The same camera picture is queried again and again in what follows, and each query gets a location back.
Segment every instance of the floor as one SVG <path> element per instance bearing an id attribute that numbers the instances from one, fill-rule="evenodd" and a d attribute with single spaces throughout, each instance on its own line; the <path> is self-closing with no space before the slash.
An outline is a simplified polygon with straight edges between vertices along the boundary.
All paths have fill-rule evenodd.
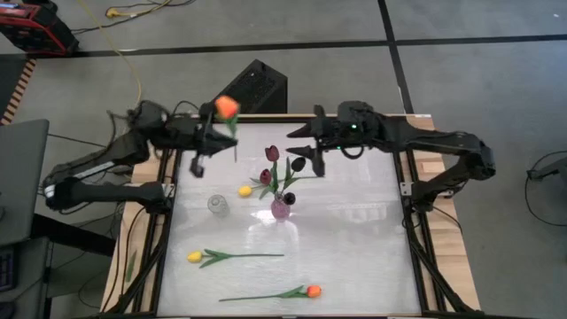
<path id="1" fill-rule="evenodd" d="M 114 1 L 86 2 L 108 23 L 104 13 Z M 56 3 L 70 28 L 91 27 L 78 4 Z M 143 97 L 169 108 L 181 99 L 210 100 L 258 58 L 288 76 L 290 113 L 310 113 L 314 104 L 331 111 L 359 99 L 381 113 L 430 113 L 439 129 L 477 134 L 494 150 L 497 175 L 469 183 L 455 203 L 481 307 L 494 315 L 560 318 L 567 312 L 567 232 L 529 214 L 524 179 L 539 157 L 567 149 L 566 27 L 561 0 L 197 0 L 107 30 L 128 50 Z M 77 58 L 37 60 L 15 121 L 46 118 L 52 134 L 104 144 L 111 128 L 105 110 L 133 107 L 136 85 L 98 31 L 78 39 L 84 52 Z M 18 58 L 0 38 L 0 62 Z M 43 174 L 95 150 L 50 137 Z M 567 223 L 565 185 L 557 177 L 529 186 L 540 217 Z M 61 216 L 37 205 L 40 214 L 69 223 L 113 209 L 93 205 Z M 106 233 L 111 220 L 89 226 Z M 78 254 L 57 247 L 54 259 L 60 264 Z M 60 296 L 52 318 L 96 312 L 77 306 L 76 292 L 102 273 L 82 292 L 98 305 L 108 263 L 87 254 L 62 268 L 50 290 Z"/>

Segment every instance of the tulip lying on table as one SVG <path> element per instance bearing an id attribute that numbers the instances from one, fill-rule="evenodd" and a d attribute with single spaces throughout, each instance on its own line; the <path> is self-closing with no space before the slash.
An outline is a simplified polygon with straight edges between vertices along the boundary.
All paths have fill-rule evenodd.
<path id="1" fill-rule="evenodd" d="M 319 296 L 321 296 L 321 287 L 319 287 L 318 285 L 308 286 L 305 292 L 303 292 L 303 285 L 301 285 L 295 289 L 291 289 L 288 292 L 279 293 L 275 295 L 227 298 L 219 301 L 222 302 L 222 301 L 235 301 L 235 300 L 256 300 L 256 299 L 267 299 L 267 298 L 317 298 Z"/>
<path id="2" fill-rule="evenodd" d="M 202 252 L 193 252 L 187 256 L 187 260 L 189 262 L 198 263 L 203 260 L 203 257 L 212 257 L 212 259 L 205 261 L 199 268 L 204 268 L 215 262 L 224 261 L 228 258 L 233 257 L 283 257 L 283 254 L 280 253 L 245 253 L 245 254 L 230 254 L 230 253 L 221 253 L 216 252 L 210 249 L 204 249 L 206 254 Z"/>

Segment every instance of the white table surface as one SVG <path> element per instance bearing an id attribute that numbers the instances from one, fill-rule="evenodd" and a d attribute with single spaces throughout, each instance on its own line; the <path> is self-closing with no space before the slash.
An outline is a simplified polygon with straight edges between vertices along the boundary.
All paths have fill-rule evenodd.
<path id="1" fill-rule="evenodd" d="M 285 148 L 314 144 L 285 135 L 300 124 L 240 124 L 238 162 L 232 150 L 204 161 L 205 176 L 189 172 L 183 155 L 167 248 L 158 315 L 411 315 L 419 313 L 397 179 L 391 154 L 366 150 L 358 160 L 325 153 L 326 176 L 299 180 L 288 191 L 296 204 L 277 221 L 273 196 L 240 198 L 271 163 L 264 148 L 276 145 L 283 178 Z M 215 128 L 228 132 L 224 125 Z M 310 162 L 298 176 L 314 176 Z M 222 218 L 207 200 L 221 194 L 230 207 Z M 235 258 L 207 268 L 187 262 L 203 249 L 225 253 L 283 253 L 284 257 Z M 276 294 L 304 284 L 322 287 L 317 299 L 219 302 Z"/>

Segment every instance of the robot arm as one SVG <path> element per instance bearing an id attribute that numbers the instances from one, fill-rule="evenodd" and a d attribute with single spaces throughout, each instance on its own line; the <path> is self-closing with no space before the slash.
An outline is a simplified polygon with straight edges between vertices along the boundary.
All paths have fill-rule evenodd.
<path id="1" fill-rule="evenodd" d="M 199 119 L 188 114 L 172 115 L 163 106 L 142 101 L 135 110 L 128 110 L 128 133 L 102 151 L 53 168 L 43 180 L 47 206 L 62 210 L 83 202 L 136 201 L 150 214 L 167 211 L 170 205 L 158 182 L 133 187 L 89 185 L 82 180 L 117 165 L 145 162 L 150 158 L 148 142 L 159 150 L 197 151 L 191 172 L 202 177 L 204 169 L 198 164 L 201 156 L 212 156 L 237 144 L 237 140 L 212 128 L 211 117 L 211 113 L 203 113 Z"/>
<path id="2" fill-rule="evenodd" d="M 458 162 L 428 182 L 418 181 L 405 191 L 414 206 L 431 211 L 435 198 L 445 191 L 456 193 L 469 179 L 485 180 L 494 175 L 492 151 L 478 137 L 461 132 L 439 132 L 411 126 L 404 117 L 375 113 L 372 106 L 348 101 L 338 106 L 336 119 L 328 118 L 320 105 L 315 119 L 288 137 L 313 137 L 316 147 L 293 147 L 288 152 L 310 159 L 318 176 L 325 174 L 323 152 L 340 150 L 351 160 L 376 147 L 382 152 L 418 150 L 456 155 Z M 360 148 L 352 154 L 348 149 Z"/>

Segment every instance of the wooden board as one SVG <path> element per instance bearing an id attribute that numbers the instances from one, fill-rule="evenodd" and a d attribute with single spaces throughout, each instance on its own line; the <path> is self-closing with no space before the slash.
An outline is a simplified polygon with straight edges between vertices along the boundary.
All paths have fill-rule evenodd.
<path id="1" fill-rule="evenodd" d="M 409 115 L 407 118 L 408 122 L 417 128 L 435 129 L 430 115 Z M 416 158 L 417 173 L 422 181 L 429 181 L 445 171 L 443 159 L 438 153 L 414 152 L 414 157 Z M 401 162 L 404 177 L 406 181 L 410 181 L 408 159 L 405 153 L 401 155 Z M 452 199 L 438 198 L 434 206 L 450 214 L 455 219 L 457 218 Z M 469 259 L 467 258 L 467 252 L 458 226 L 454 221 L 436 210 L 427 214 L 427 220 L 431 230 L 431 240 L 439 271 L 467 305 L 474 309 L 480 309 L 477 291 L 470 273 Z M 416 232 L 421 232 L 419 227 L 416 229 Z M 437 310 L 431 277 L 423 265 L 422 271 L 428 305 L 431 310 Z"/>
<path id="2" fill-rule="evenodd" d="M 246 118 L 258 118 L 258 117 L 304 117 L 310 118 L 313 115 L 310 114 L 244 114 L 243 117 Z M 407 115 L 408 121 L 417 128 L 424 129 L 434 129 L 433 119 L 430 115 Z M 417 172 L 421 180 L 430 180 L 435 175 L 441 173 L 445 170 L 443 164 L 443 159 L 441 155 L 437 153 L 430 152 L 415 152 Z M 168 175 L 171 175 L 173 171 L 170 162 L 168 168 Z M 402 155 L 402 166 L 404 168 L 404 176 L 406 180 L 409 180 L 409 170 L 408 161 L 405 155 Z M 132 183 L 145 183 L 150 181 L 155 181 L 157 179 L 159 169 L 159 161 L 153 156 L 147 162 L 143 164 L 136 165 L 134 174 L 132 176 Z M 456 211 L 454 209 L 454 203 L 451 199 L 438 199 L 435 202 L 435 206 L 442 209 L 443 211 L 451 214 L 456 218 Z M 125 250 L 126 250 L 126 234 L 131 226 L 131 222 L 134 219 L 136 213 L 140 209 L 137 203 L 127 203 L 124 209 L 124 217 L 120 227 L 120 265 L 117 265 L 117 250 L 114 251 L 113 262 L 110 267 L 109 276 L 106 282 L 105 296 L 103 297 L 103 305 L 109 298 L 111 289 L 113 287 L 113 282 L 115 278 L 116 268 L 119 268 L 119 274 L 117 276 L 116 285 L 113 294 L 110 295 L 110 300 L 106 309 L 112 307 L 120 295 L 120 288 L 122 284 L 122 271 L 124 269 L 125 260 Z M 141 259 L 142 251 L 145 244 L 145 236 L 149 221 L 148 214 L 141 214 L 136 221 L 135 228 L 132 230 L 129 253 L 137 251 L 136 265 L 134 266 L 134 272 L 132 278 L 136 277 L 137 271 L 139 270 L 139 261 Z M 462 241 L 461 233 L 458 227 L 446 218 L 443 214 L 437 213 L 435 211 L 428 214 L 428 221 L 431 229 L 431 237 L 433 241 L 433 247 L 437 257 L 437 263 L 439 271 L 445 279 L 451 284 L 453 289 L 461 296 L 462 300 L 469 306 L 479 309 L 477 292 L 475 289 L 474 282 L 472 280 L 472 274 L 470 273 L 469 260 L 464 248 L 464 243 Z M 156 232 L 156 237 L 154 238 L 153 244 L 157 242 L 159 232 L 161 227 L 158 227 Z M 426 286 L 426 294 L 430 309 L 437 309 L 435 304 L 435 295 L 432 289 L 432 282 L 429 274 L 425 268 L 423 268 L 423 276 Z M 148 276 L 146 284 L 144 287 L 144 298 L 142 303 L 142 311 L 149 310 L 150 308 L 150 297 L 151 290 L 153 288 L 155 274 L 154 271 Z"/>
<path id="3" fill-rule="evenodd" d="M 153 152 L 150 152 L 151 157 L 148 161 L 142 164 L 138 164 L 134 167 L 134 173 L 132 175 L 132 183 L 147 183 L 147 182 L 154 182 L 157 181 L 158 178 L 158 170 L 159 170 L 159 159 L 156 159 L 153 155 Z M 173 156 L 168 163 L 167 173 L 168 176 L 166 178 L 166 183 L 170 183 L 170 177 L 173 174 Z M 103 297 L 103 303 L 100 306 L 100 311 L 105 311 L 113 307 L 118 298 L 120 293 L 126 291 L 134 278 L 136 278 L 138 271 L 140 270 L 140 261 L 142 259 L 142 254 L 144 251 L 145 246 L 145 237 L 146 232 L 148 230 L 148 225 L 150 222 L 150 215 L 146 212 L 141 212 L 140 215 L 136 218 L 136 223 L 132 224 L 136 214 L 140 211 L 142 206 L 136 202 L 128 202 L 124 206 L 124 213 L 122 214 L 122 222 L 120 224 L 120 240 L 117 240 L 116 245 L 117 247 L 114 248 L 114 256 L 113 262 L 111 263 L 110 270 L 108 272 L 108 277 L 106 279 L 106 287 L 105 287 L 105 294 Z M 163 216 L 160 216 L 158 219 L 158 228 L 156 229 L 154 240 L 152 242 L 152 247 L 154 247 L 157 242 L 159 235 L 161 234 L 161 225 L 163 224 Z M 130 241 L 128 244 L 128 263 L 130 263 L 130 257 L 134 252 L 136 252 L 136 258 L 134 261 L 134 267 L 132 271 L 132 276 L 129 282 L 125 283 L 123 271 L 124 267 L 126 267 L 124 261 L 126 261 L 126 243 L 127 243 L 127 236 L 128 231 L 132 229 L 130 233 Z M 118 256 L 118 245 L 120 245 L 120 257 Z M 148 311 L 150 309 L 150 297 L 151 297 L 151 290 L 153 287 L 155 279 L 155 267 L 151 271 L 150 275 L 148 275 L 145 287 L 144 287 L 144 298 L 142 300 L 142 311 Z M 103 308 L 106 301 L 108 300 L 108 305 L 106 308 Z"/>

